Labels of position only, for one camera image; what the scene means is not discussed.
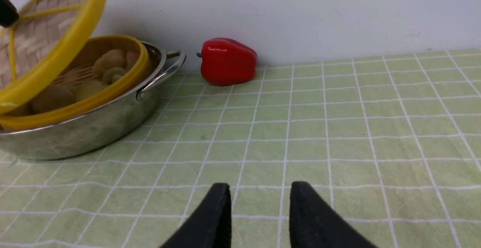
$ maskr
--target green tablecloth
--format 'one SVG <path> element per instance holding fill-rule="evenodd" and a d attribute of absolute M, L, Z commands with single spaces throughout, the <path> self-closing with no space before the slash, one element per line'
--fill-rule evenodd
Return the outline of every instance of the green tablecloth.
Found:
<path fill-rule="evenodd" d="M 214 182 L 233 246 L 289 247 L 292 181 L 380 247 L 479 247 L 481 51 L 178 74 L 161 108 L 107 148 L 52 162 L 0 153 L 0 246 L 155 247 Z"/>

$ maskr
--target bamboo steamer lid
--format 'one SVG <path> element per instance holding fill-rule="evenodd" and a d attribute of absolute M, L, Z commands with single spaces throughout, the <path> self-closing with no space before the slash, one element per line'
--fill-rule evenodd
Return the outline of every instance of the bamboo steamer lid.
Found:
<path fill-rule="evenodd" d="M 31 0 L 0 31 L 0 114 L 28 102 L 77 56 L 106 0 Z"/>

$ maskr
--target steamer basket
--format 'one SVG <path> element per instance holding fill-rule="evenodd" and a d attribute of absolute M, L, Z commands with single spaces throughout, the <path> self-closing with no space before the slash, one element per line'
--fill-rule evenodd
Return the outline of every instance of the steamer basket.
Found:
<path fill-rule="evenodd" d="M 31 0 L 0 30 L 0 114 L 31 100 L 79 54 L 106 0 Z"/>
<path fill-rule="evenodd" d="M 79 85 L 92 79 L 99 80 L 99 77 L 92 74 L 92 65 L 103 54 L 113 49 L 120 49 L 124 53 L 135 51 L 140 55 L 134 67 L 120 80 L 88 99 L 54 111 L 31 116 L 0 116 L 0 125 L 9 130 L 24 130 L 65 121 L 121 96 L 151 74 L 148 52 L 139 40 L 129 36 L 105 36 L 90 39 L 72 63 L 53 83 Z"/>

